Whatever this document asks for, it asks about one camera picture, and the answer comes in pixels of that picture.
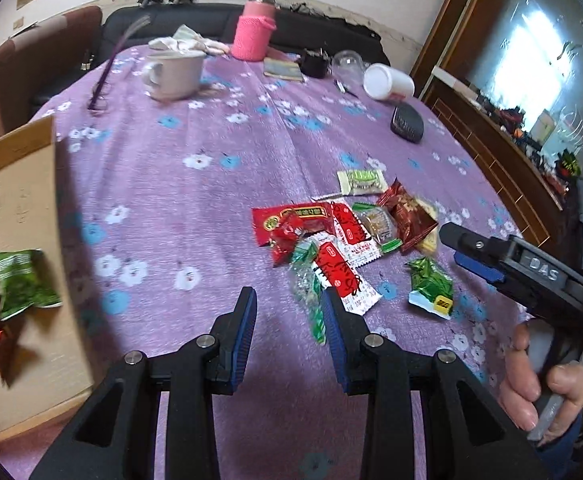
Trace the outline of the person's right hand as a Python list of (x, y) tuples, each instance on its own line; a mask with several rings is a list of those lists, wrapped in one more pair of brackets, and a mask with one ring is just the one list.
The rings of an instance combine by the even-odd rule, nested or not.
[[(512, 422), (529, 432), (538, 425), (534, 402), (541, 394), (541, 382), (531, 366), (527, 324), (519, 324), (513, 335), (512, 348), (505, 358), (506, 373), (500, 385), (499, 403)], [(583, 409), (583, 365), (569, 363), (554, 366), (546, 375), (546, 385), (565, 398), (552, 425), (543, 434), (542, 444), (562, 437)]]

